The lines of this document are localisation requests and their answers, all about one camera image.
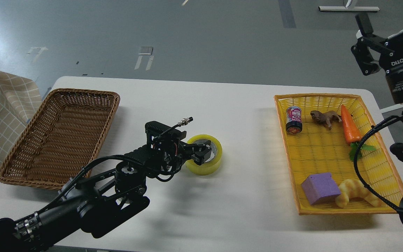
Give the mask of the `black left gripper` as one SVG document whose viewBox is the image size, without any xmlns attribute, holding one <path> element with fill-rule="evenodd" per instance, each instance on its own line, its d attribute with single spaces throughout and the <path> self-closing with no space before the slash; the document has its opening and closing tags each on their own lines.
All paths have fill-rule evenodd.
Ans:
<svg viewBox="0 0 403 252">
<path fill-rule="evenodd" d="M 211 158 L 211 140 L 194 140 L 179 142 L 171 139 L 153 139 L 153 149 L 157 150 L 160 174 L 176 174 L 182 165 L 192 159 L 196 165 L 201 166 Z"/>
</svg>

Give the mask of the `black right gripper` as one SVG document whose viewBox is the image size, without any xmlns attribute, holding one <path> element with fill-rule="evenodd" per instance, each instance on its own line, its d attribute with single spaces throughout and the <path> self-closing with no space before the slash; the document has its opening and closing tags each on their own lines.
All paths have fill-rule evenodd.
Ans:
<svg viewBox="0 0 403 252">
<path fill-rule="evenodd" d="M 351 52 L 361 72 L 368 76 L 384 69 L 394 103 L 403 103 L 403 30 L 389 38 L 382 38 L 374 34 L 367 13 L 358 13 L 355 19 L 361 35 L 351 47 Z M 380 54 L 379 62 L 370 50 Z"/>
</svg>

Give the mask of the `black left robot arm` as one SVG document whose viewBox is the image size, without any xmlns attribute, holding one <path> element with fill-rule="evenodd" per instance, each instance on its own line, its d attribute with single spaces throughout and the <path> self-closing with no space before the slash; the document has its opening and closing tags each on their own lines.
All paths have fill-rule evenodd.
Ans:
<svg viewBox="0 0 403 252">
<path fill-rule="evenodd" d="M 197 135 L 184 142 L 186 132 L 178 127 L 192 120 L 146 123 L 144 146 L 91 161 L 39 211 L 18 220 L 1 218 L 0 252 L 45 252 L 78 230 L 99 239 L 149 206 L 147 178 L 168 182 L 189 161 L 218 165 L 222 153 L 216 138 Z"/>
</svg>

